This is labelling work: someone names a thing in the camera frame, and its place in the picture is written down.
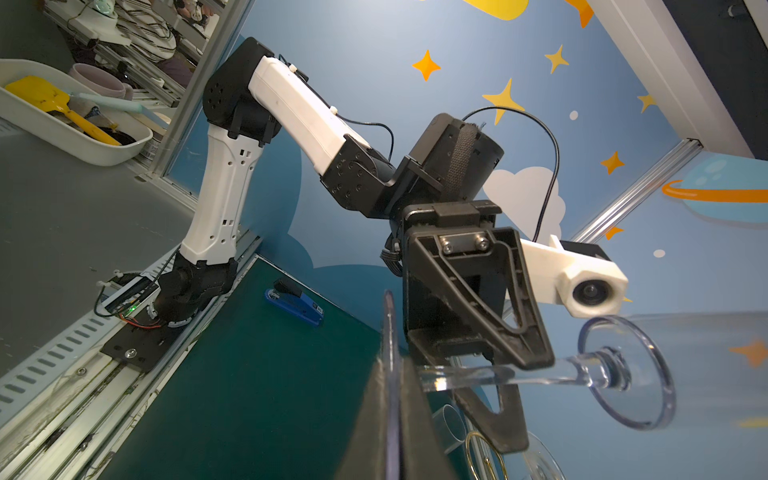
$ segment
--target green mat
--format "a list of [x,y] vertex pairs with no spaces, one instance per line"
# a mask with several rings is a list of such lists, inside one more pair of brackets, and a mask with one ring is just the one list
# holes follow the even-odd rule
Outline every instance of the green mat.
[[[101,480],[333,478],[380,335],[311,293],[319,328],[270,305],[280,275],[253,266]],[[464,478],[462,449],[451,457]]]

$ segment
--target striped shirt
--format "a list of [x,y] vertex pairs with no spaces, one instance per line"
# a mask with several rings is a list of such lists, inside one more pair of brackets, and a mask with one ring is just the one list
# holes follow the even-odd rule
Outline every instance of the striped shirt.
[[118,29],[131,39],[131,47],[153,63],[174,56],[176,38],[168,24],[152,11],[150,0],[115,0]]

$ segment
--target orange planet ring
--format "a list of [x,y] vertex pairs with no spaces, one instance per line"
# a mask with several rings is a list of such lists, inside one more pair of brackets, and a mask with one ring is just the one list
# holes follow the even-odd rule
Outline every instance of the orange planet ring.
[[733,204],[768,204],[768,190],[697,190],[694,188],[677,188],[677,180],[664,185],[661,191],[672,198],[695,200],[697,202],[719,202]]

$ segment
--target white plastic tray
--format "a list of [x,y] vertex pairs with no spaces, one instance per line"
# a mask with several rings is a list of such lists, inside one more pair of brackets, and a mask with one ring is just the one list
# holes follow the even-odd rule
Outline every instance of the white plastic tray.
[[[96,93],[63,71],[48,65],[36,61],[0,58],[0,87],[27,75],[44,78],[66,92]],[[119,147],[103,144],[0,88],[0,117],[84,162],[110,167],[138,155],[144,144],[152,138],[152,130],[125,112],[110,108],[101,110],[120,126],[120,131],[135,138],[136,143]]]

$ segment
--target yellow shovel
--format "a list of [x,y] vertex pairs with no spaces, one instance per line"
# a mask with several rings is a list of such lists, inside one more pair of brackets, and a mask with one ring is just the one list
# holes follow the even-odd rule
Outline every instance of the yellow shovel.
[[85,120],[77,113],[70,110],[67,106],[69,95],[56,88],[51,82],[44,78],[28,76],[5,86],[5,90],[10,91],[22,100],[26,100],[35,107],[43,111],[60,111],[72,120],[74,124],[82,128],[83,131],[100,142],[107,145],[120,147],[120,142],[107,135],[96,125]]

